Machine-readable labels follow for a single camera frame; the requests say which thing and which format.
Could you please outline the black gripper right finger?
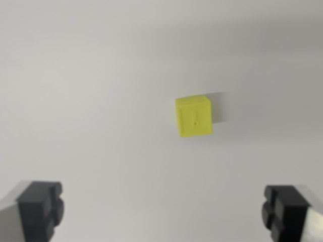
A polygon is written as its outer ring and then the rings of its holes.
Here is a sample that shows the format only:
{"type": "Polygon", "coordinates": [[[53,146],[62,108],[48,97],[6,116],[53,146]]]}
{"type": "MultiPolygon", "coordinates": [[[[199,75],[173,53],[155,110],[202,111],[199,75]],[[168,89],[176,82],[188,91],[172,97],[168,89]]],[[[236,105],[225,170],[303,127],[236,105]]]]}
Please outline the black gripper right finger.
{"type": "Polygon", "coordinates": [[[261,217],[275,242],[322,241],[322,198],[304,185],[267,185],[261,217]]]}

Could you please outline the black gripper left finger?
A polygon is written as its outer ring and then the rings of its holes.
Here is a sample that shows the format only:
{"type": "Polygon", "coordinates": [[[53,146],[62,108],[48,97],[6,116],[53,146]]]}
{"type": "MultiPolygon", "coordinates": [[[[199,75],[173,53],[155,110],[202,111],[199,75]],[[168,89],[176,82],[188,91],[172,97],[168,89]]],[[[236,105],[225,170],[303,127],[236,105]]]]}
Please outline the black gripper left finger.
{"type": "Polygon", "coordinates": [[[1,241],[50,241],[64,216],[59,181],[23,180],[1,198],[1,241]]]}

